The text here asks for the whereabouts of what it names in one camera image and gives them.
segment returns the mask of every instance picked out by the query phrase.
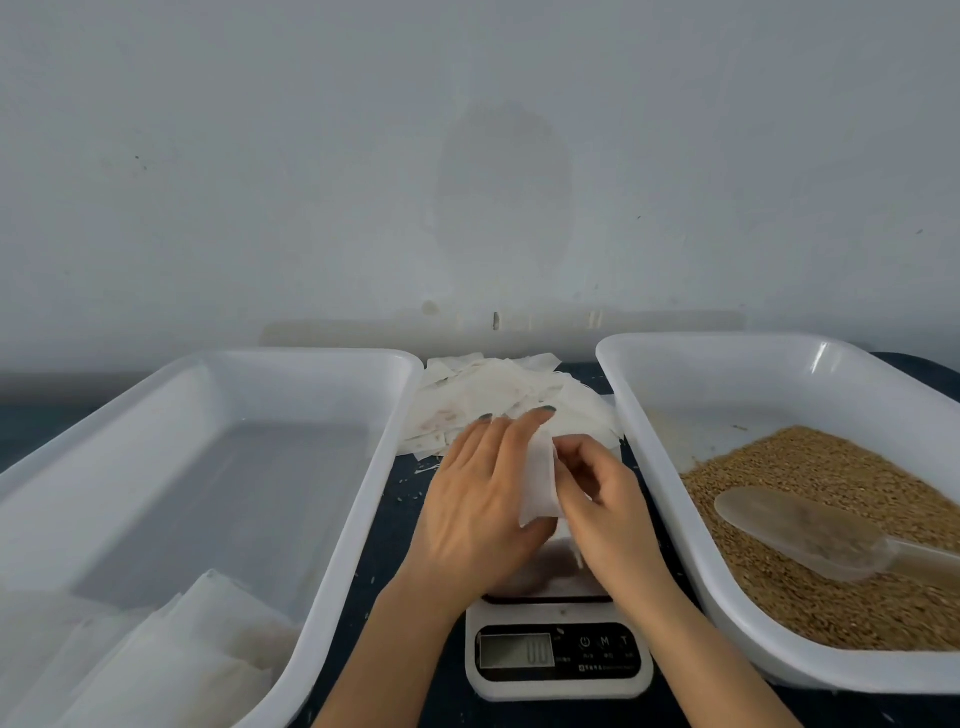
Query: white tray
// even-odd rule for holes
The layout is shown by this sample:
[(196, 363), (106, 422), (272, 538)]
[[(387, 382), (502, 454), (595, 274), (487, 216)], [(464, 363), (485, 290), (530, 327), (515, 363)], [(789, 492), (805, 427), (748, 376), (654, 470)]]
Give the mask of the white tray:
[(227, 574), (305, 620), (237, 724), (287, 725), (326, 659), (422, 369), (362, 350), (165, 367), (0, 476), (0, 582), (133, 608)]
[(834, 649), (767, 617), (736, 585), (678, 473), (694, 458), (807, 425), (879, 453), (960, 502), (960, 404), (817, 336), (622, 334), (600, 342), (597, 358), (701, 603), (757, 667), (798, 687), (960, 693), (960, 652)]

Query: scoop handle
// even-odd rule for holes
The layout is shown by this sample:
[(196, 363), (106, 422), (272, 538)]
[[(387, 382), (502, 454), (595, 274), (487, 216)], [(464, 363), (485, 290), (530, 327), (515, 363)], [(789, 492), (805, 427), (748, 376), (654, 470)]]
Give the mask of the scoop handle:
[(891, 537), (887, 540), (894, 557), (885, 571), (960, 594), (960, 554)]

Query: grain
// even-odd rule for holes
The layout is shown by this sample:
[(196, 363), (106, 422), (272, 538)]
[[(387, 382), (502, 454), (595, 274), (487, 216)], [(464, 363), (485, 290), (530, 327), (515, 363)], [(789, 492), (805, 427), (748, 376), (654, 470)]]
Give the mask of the grain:
[(682, 476), (737, 584), (767, 615), (844, 649), (958, 650), (960, 597), (879, 574), (830, 581), (723, 521), (730, 488), (760, 486), (844, 508), (887, 533), (960, 551), (960, 507), (879, 455), (807, 427), (789, 427)]

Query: dark blue table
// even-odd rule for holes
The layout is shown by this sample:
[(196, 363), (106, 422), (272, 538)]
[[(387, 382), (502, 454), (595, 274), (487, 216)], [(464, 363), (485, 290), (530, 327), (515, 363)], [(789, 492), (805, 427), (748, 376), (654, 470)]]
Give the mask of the dark blue table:
[[(960, 401), (960, 374), (914, 356), (879, 353), (877, 356), (928, 386)], [(597, 364), (563, 365), (562, 371), (592, 387), (612, 394)], [(56, 437), (79, 421), (92, 407), (0, 407), (0, 471), (27, 453)], [(623, 446), (623, 461), (639, 475), (630, 448)], [(413, 534), (423, 494), (433, 477), (436, 460), (418, 463), (412, 455), (399, 457), (390, 473), (370, 536), (360, 557), (353, 586), (337, 626), (324, 670), (306, 706), (294, 722), (307, 728), (323, 705), (340, 670), (356, 644), (364, 621), (380, 589), (396, 573)], [(694, 598), (683, 565), (666, 533), (660, 515), (644, 495), (654, 517), (663, 546), (663, 557), (677, 582)], [(944, 728), (960, 725), (960, 698), (910, 695), (865, 695), (851, 692), (778, 689), (784, 702), (805, 726), (816, 728), (888, 728), (923, 726)], [(603, 726), (649, 725), (659, 728), (686, 726), (687, 722), (663, 676), (635, 700), (563, 701), (546, 703), (488, 703), (476, 695), (464, 672), (464, 621), (461, 619), (447, 640), (437, 674), (423, 709), (422, 726), (581, 726), (598, 721)]]

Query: digital scale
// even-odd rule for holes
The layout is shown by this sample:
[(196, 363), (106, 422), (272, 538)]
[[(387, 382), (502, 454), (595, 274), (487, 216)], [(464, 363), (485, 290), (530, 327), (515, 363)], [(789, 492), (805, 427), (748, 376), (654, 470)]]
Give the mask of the digital scale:
[[(565, 526), (512, 580), (534, 591), (467, 609), (467, 678), (487, 700), (627, 699), (650, 687), (650, 649), (579, 559), (569, 566)], [(546, 578), (531, 581), (538, 572)]]

